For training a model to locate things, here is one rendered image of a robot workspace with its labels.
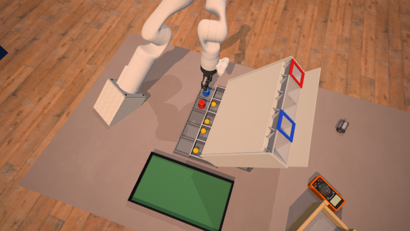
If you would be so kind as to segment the green tray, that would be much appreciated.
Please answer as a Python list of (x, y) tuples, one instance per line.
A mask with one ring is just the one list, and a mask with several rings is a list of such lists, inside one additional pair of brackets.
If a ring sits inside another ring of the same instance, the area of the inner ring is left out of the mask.
[(151, 152), (129, 201), (204, 231), (221, 231), (234, 182)]

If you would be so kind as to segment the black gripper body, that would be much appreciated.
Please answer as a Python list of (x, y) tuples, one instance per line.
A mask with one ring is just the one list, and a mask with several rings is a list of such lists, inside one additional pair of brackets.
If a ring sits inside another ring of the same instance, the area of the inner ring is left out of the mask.
[(207, 77), (207, 80), (209, 80), (210, 75), (213, 75), (213, 74), (215, 74), (215, 73), (217, 72), (216, 69), (213, 70), (213, 71), (207, 71), (207, 70), (203, 69), (202, 67), (201, 67), (201, 71), (202, 71), (203, 74), (204, 74), (204, 78)]

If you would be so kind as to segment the orange digital multimeter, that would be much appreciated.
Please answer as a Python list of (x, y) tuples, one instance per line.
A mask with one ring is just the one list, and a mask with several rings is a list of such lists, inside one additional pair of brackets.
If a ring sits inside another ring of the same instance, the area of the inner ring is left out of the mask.
[(315, 177), (309, 184), (308, 188), (320, 199), (327, 200), (329, 205), (327, 206), (331, 211), (338, 211), (345, 199), (321, 176)]

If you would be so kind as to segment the blue funnel band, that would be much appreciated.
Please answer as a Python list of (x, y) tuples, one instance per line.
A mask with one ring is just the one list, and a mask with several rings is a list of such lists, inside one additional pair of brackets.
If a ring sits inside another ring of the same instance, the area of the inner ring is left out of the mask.
[[(291, 129), (290, 137), (280, 128), (283, 115), (292, 123), (292, 129)], [(277, 130), (279, 132), (281, 132), (290, 142), (293, 142), (295, 126), (296, 126), (295, 122), (283, 110), (280, 110), (279, 120), (278, 120), (278, 124), (277, 124)]]

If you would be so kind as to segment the red funnel rim band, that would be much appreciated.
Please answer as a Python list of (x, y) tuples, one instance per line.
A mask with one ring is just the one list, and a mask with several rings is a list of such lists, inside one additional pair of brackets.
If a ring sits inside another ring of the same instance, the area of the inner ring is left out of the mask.
[[(293, 74), (292, 74), (294, 64), (296, 65), (296, 67), (297, 67), (297, 68), (300, 70), (300, 72), (302, 73), (300, 83), (298, 82), (298, 80), (297, 80), (297, 79), (293, 76)], [(294, 79), (294, 81), (299, 85), (299, 87), (302, 88), (305, 73), (304, 73), (304, 72), (302, 71), (302, 69), (298, 66), (298, 64), (294, 61), (294, 59), (292, 59), (292, 61), (291, 61), (290, 70), (289, 70), (289, 75)]]

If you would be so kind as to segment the red plug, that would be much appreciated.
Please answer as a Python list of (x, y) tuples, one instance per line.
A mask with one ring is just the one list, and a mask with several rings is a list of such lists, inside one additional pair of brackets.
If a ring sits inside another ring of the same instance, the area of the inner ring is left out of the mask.
[(200, 109), (204, 109), (204, 108), (205, 108), (205, 101), (204, 101), (203, 99), (199, 100), (198, 107), (199, 107)]

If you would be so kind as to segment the wooden crate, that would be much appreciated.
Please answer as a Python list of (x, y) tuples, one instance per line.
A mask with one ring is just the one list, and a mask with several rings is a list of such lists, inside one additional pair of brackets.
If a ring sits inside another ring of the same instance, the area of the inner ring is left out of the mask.
[(349, 229), (327, 206), (325, 200), (311, 203), (288, 231), (356, 231)]

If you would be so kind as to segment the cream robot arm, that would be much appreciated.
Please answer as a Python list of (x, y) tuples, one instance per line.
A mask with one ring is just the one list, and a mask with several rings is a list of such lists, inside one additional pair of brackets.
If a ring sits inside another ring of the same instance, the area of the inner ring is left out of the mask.
[[(142, 37), (150, 42), (139, 45), (128, 65), (122, 71), (117, 84), (127, 93), (137, 94), (156, 60), (168, 46), (172, 30), (164, 22), (173, 14), (187, 8), (195, 0), (162, 0), (142, 28)], [(226, 1), (206, 0), (207, 12), (216, 15), (219, 20), (203, 19), (197, 32), (202, 46), (201, 67), (207, 71), (217, 70), (223, 76), (229, 58), (219, 59), (220, 44), (227, 38)]]

